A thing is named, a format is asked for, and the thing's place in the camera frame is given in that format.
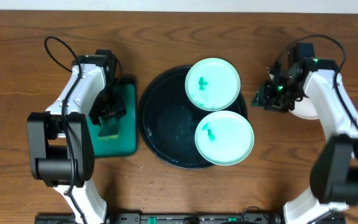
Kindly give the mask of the green scrub sponge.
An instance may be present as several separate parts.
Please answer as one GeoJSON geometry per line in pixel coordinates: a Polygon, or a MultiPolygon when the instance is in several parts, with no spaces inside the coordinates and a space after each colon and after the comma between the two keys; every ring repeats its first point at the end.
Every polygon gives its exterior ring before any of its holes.
{"type": "Polygon", "coordinates": [[[98,133],[99,140],[117,139],[119,137],[119,121],[116,118],[99,119],[100,129],[98,133]]]}

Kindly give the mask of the white plate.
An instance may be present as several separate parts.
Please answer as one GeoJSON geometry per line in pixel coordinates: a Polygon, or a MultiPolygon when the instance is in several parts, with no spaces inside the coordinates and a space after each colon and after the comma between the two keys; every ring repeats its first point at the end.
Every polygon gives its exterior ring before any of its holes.
{"type": "Polygon", "coordinates": [[[306,72],[299,83],[289,86],[277,85],[276,95],[270,97],[270,107],[274,111],[282,113],[290,112],[302,119],[319,119],[318,114],[310,100],[305,94],[303,85],[310,72],[306,72]]]}

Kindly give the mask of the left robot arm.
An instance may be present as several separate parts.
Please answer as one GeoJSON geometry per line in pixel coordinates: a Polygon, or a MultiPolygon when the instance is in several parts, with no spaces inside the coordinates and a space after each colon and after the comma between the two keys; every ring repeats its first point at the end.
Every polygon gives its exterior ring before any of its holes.
{"type": "Polygon", "coordinates": [[[114,89],[119,67],[110,50],[76,56],[71,78],[57,100],[27,118],[31,173],[65,198],[74,223],[111,221],[107,202],[92,180],[95,154],[89,125],[98,126],[98,140],[118,137],[119,120],[127,113],[114,89]]]}

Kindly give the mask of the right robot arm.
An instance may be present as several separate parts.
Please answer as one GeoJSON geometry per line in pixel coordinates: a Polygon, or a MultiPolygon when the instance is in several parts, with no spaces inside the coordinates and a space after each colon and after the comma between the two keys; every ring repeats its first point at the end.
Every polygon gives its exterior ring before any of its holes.
{"type": "Polygon", "coordinates": [[[271,223],[317,223],[358,205],[358,112],[342,84],[341,65],[315,57],[313,44],[299,40],[286,52],[288,69],[276,60],[251,105],[286,113],[309,100],[326,145],[311,170],[310,186],[271,223]]]}

